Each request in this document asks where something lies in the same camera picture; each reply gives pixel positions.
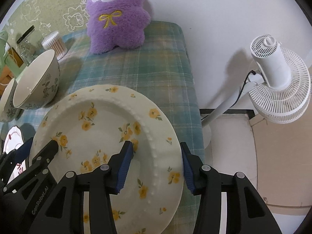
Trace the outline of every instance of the black power cord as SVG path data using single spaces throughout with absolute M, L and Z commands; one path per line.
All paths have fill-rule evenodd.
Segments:
M 248 72 L 248 74 L 247 74 L 247 76 L 246 76 L 246 78 L 245 78 L 245 81 L 244 81 L 243 87 L 241 88 L 241 91 L 239 92 L 238 97 L 237 97 L 237 99 L 236 99 L 235 103 L 234 103 L 231 107 L 233 107 L 233 106 L 234 106 L 234 105 L 238 102 L 239 98 L 241 97 L 241 94 L 242 94 L 242 92 L 243 92 L 244 86 L 246 85 L 246 83 L 247 83 L 247 79 L 248 79 L 248 76 L 249 76 L 250 74 L 255 75 L 255 74 L 256 74 L 256 72 L 255 72 L 254 70 L 251 70 L 251 71 L 249 71 L 249 72 Z

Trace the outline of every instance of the white electric fan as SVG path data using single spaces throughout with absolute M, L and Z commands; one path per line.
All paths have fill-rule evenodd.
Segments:
M 290 123 L 306 111 L 311 79 L 303 60 L 294 52 L 281 48 L 269 34 L 255 38 L 250 50 L 260 70 L 257 73 L 251 71 L 243 86 L 203 119 L 203 126 L 232 107 L 246 93 L 260 115 L 271 122 Z

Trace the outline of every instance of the tablecloth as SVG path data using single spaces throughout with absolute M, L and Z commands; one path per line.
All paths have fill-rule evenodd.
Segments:
M 69 51 L 59 61 L 61 79 L 56 97 L 44 108 L 21 111 L 14 121 L 1 123 L 1 134 L 18 125 L 29 137 L 64 96 L 82 87 L 108 83 L 134 89 L 155 102 L 168 117 L 179 141 L 185 141 L 190 151 L 203 159 L 201 117 L 182 30 L 173 23 L 153 21 L 145 29 L 145 36 L 140 48 L 115 48 L 94 55 L 89 52 L 86 30 L 65 35 Z M 184 184 L 179 208 L 163 233 L 192 233 L 199 202 L 200 197 L 193 196 Z

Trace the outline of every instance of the purple fur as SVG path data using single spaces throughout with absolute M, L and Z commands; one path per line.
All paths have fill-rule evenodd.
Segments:
M 93 2 L 87 0 L 86 9 L 90 15 L 87 34 L 91 38 L 90 52 L 101 54 L 112 50 L 115 46 L 132 49 L 144 42 L 144 28 L 150 23 L 150 16 L 143 9 L 144 0 L 112 0 Z M 108 19 L 99 20 L 103 14 L 110 15 L 121 11 L 121 16 L 112 17 L 117 25 Z

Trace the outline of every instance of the yellow embroidered bow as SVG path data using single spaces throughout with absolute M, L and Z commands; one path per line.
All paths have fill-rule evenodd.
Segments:
M 99 16 L 99 21 L 107 20 L 103 28 L 107 28 L 110 22 L 112 23 L 113 26 L 116 26 L 117 24 L 114 22 L 113 17 L 120 17 L 121 14 L 122 14 L 121 11 L 114 11 L 110 14 L 103 14 Z

